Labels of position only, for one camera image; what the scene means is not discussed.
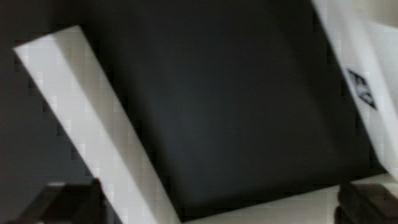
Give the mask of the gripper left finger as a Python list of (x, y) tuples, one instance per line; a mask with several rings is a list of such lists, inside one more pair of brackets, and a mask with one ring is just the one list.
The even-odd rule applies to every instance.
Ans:
[(120, 224), (99, 180), (44, 186), (14, 224)]

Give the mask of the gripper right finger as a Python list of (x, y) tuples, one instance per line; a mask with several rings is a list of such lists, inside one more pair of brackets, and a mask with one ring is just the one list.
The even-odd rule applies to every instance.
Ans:
[(398, 198), (382, 184), (339, 186), (334, 224), (398, 224)]

